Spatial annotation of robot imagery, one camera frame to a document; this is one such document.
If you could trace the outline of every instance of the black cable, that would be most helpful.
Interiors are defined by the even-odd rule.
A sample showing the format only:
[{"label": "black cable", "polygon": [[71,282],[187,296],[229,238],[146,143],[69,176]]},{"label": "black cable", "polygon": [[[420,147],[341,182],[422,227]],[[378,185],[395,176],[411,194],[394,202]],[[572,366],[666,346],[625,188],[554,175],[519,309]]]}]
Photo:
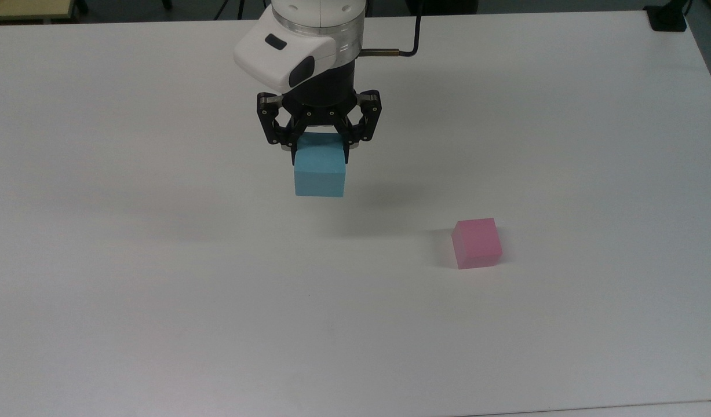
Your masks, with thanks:
[{"label": "black cable", "polygon": [[692,0],[690,0],[690,2],[687,3],[687,8],[684,10],[684,13],[682,13],[682,16],[687,16],[687,13],[690,12],[691,7],[692,7]]},{"label": "black cable", "polygon": [[399,51],[399,56],[415,56],[417,55],[417,50],[420,47],[420,26],[422,24],[422,8],[425,7],[425,0],[420,0],[420,5],[417,8],[417,21],[414,22],[414,47],[411,48],[411,51],[409,52],[404,52],[403,50]]},{"label": "black cable", "polygon": [[425,0],[420,0],[417,7],[417,20],[414,22],[414,47],[411,51],[405,52],[398,49],[362,49],[358,56],[415,56],[420,47],[420,27],[422,26],[422,9],[425,6]]},{"label": "black cable", "polygon": [[[228,3],[229,0],[224,0],[224,2],[221,5],[221,8],[218,9],[217,15],[214,17],[214,20],[218,20],[218,17],[221,16],[222,11],[224,11],[224,8],[226,8],[226,3]],[[239,0],[239,8],[236,9],[236,20],[242,20],[242,12],[245,11],[245,0]]]},{"label": "black cable", "polygon": [[236,20],[242,20],[243,11],[245,11],[245,0],[239,0],[239,7],[236,8]]},{"label": "black cable", "polygon": [[228,3],[229,0],[224,0],[224,2],[221,5],[221,8],[218,9],[217,15],[214,17],[214,20],[218,20],[218,17],[221,16],[222,11],[224,11],[224,8],[226,7],[226,3]]}]

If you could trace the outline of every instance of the floor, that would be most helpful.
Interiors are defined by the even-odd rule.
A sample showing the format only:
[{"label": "floor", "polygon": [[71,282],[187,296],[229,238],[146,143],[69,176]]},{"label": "floor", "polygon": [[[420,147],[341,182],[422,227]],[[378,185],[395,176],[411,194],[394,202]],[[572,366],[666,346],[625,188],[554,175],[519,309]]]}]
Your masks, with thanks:
[{"label": "floor", "polygon": [[[82,23],[117,21],[212,20],[223,0],[173,0],[165,10],[161,0],[87,0],[90,13]],[[641,10],[645,5],[662,5],[663,0],[480,0],[479,13],[543,13],[600,10]],[[229,0],[219,19],[235,19],[239,0]],[[247,0],[243,19],[257,19],[263,0]],[[373,16],[408,15],[403,0],[374,0]],[[698,42],[711,74],[711,7],[705,0],[694,0],[687,21]]]}]

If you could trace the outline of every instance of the pink foam block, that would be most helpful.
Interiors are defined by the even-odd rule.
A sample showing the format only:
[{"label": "pink foam block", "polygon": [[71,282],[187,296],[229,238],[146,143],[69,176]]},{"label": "pink foam block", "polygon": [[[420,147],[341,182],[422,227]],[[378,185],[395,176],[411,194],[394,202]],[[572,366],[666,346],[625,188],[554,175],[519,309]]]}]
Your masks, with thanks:
[{"label": "pink foam block", "polygon": [[494,219],[460,221],[451,237],[459,269],[495,266],[502,256]]}]

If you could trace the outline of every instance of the blue cube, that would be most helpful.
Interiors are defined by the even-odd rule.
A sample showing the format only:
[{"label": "blue cube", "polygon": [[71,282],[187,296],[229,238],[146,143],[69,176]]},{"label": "blue cube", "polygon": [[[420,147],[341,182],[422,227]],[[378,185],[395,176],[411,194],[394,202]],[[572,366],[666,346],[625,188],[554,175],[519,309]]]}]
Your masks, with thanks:
[{"label": "blue cube", "polygon": [[296,195],[345,195],[345,151],[339,134],[305,133],[297,145],[294,164]]}]

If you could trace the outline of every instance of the black object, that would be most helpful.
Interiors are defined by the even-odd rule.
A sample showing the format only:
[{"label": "black object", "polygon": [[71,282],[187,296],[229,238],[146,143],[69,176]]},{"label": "black object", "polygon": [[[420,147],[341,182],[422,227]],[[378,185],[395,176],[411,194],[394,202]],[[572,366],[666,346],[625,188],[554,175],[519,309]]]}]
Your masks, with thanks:
[{"label": "black object", "polygon": [[275,49],[278,50],[283,50],[286,45],[288,45],[288,42],[284,41],[283,39],[279,38],[278,36],[274,34],[270,34],[265,37],[265,43],[270,45],[271,47],[274,47]]},{"label": "black object", "polygon": [[90,8],[87,7],[87,2],[85,0],[75,0],[75,6],[77,6],[77,10],[79,10],[80,14],[88,14],[90,11]]},{"label": "black object", "polygon": [[293,88],[296,85],[301,84],[308,77],[312,76],[315,64],[316,61],[313,59],[313,56],[307,56],[307,58],[304,58],[304,60],[291,71],[291,74],[289,75],[289,87]]},{"label": "black object", "polygon": [[[421,0],[406,0],[409,13],[418,15]],[[476,14],[479,0],[424,0],[425,16]]]},{"label": "black object", "polygon": [[415,56],[420,49],[420,26],[422,24],[422,8],[425,0],[415,0],[417,2],[417,19],[414,21],[414,45],[411,51],[407,52],[399,49],[376,48],[361,49],[358,56]]},{"label": "black object", "polygon": [[[224,0],[223,3],[221,3],[221,7],[218,8],[217,15],[214,16],[214,20],[218,20],[218,17],[221,16],[221,13],[224,11],[224,8],[226,8],[226,3],[228,3],[229,0]],[[236,8],[236,20],[242,20],[242,12],[245,11],[245,0],[239,0],[239,7]]]},{"label": "black object", "polygon": [[649,24],[656,32],[684,32],[687,23],[684,21],[682,8],[688,0],[671,0],[663,6],[646,6]]},{"label": "black object", "polygon": [[[283,145],[291,150],[291,161],[296,163],[299,137],[310,126],[334,126],[342,136],[345,163],[350,157],[350,148],[360,141],[373,138],[378,118],[381,116],[381,96],[376,90],[356,94],[353,89],[355,61],[332,68],[303,82],[284,95],[271,93],[257,95],[257,116],[260,117],[265,138],[271,145]],[[348,114],[356,107],[363,114],[358,124],[353,125]],[[276,117],[284,108],[289,114],[286,127]]]}]

